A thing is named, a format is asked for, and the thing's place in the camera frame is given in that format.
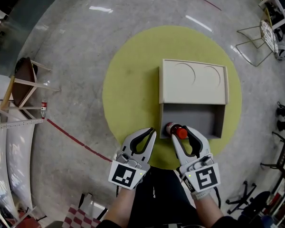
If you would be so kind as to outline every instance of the red and white checkered fabric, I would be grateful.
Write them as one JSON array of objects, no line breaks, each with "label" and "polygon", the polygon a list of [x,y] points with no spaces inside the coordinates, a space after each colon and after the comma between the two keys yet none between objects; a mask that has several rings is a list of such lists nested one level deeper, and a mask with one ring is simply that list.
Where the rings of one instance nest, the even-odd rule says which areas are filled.
[{"label": "red and white checkered fabric", "polygon": [[71,205],[62,228],[95,228],[99,223],[99,220],[91,218],[81,209]]}]

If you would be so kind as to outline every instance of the concrete floor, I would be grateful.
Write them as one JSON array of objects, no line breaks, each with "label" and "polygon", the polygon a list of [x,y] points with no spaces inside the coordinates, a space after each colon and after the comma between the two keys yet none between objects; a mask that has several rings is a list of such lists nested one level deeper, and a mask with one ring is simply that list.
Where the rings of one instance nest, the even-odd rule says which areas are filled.
[{"label": "concrete floor", "polygon": [[[276,129],[276,102],[285,104],[285,61],[278,62],[271,55],[255,68],[234,48],[246,41],[236,32],[238,29],[259,24],[259,0],[208,1],[222,11],[203,0],[56,0],[33,29],[21,55],[53,68],[51,73],[40,71],[38,78],[62,89],[58,93],[38,89],[31,102],[39,105],[41,98],[46,98],[49,119],[112,158],[119,144],[104,118],[102,85],[110,60],[120,46],[132,35],[159,25],[186,26],[216,41],[234,62],[243,95],[238,128],[215,158],[222,181],[222,210],[226,212],[225,200],[242,192],[244,180],[255,181],[263,191],[279,175],[278,171],[261,170],[259,163],[272,162],[277,153],[271,132]],[[112,12],[91,10],[90,6]],[[244,52],[251,60],[258,60],[268,51],[257,53],[247,45]],[[82,192],[92,193],[97,202],[108,206],[115,197],[115,186],[107,181],[109,168],[109,162],[49,123],[38,125],[31,185],[33,202],[48,216],[44,224],[63,220]]]}]

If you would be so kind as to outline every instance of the person's arm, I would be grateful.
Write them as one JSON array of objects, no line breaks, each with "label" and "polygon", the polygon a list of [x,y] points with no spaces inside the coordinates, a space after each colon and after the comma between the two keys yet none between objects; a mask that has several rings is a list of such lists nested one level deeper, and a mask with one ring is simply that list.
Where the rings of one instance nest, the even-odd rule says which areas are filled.
[{"label": "person's arm", "polygon": [[135,189],[120,188],[119,194],[107,211],[104,220],[110,220],[120,227],[126,228],[129,223],[134,198]]},{"label": "person's arm", "polygon": [[194,196],[192,197],[194,199],[199,218],[206,228],[212,227],[220,218],[224,216],[210,194],[201,199],[195,199]]}]

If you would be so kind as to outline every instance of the yellow circular mat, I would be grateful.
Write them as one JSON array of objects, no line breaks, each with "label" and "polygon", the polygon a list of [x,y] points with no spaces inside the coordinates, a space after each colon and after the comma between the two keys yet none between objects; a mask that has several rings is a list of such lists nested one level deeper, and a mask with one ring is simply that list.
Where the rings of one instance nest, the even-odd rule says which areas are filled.
[{"label": "yellow circular mat", "polygon": [[229,142],[241,116],[242,92],[236,69],[224,50],[196,30],[181,26],[159,26],[138,33],[115,54],[103,88],[104,114],[120,144],[125,137],[155,127],[157,140],[149,164],[176,169],[172,141],[159,139],[159,66],[162,59],[204,62],[227,66],[229,104],[226,106],[221,139],[210,140],[211,152],[220,153]]}]

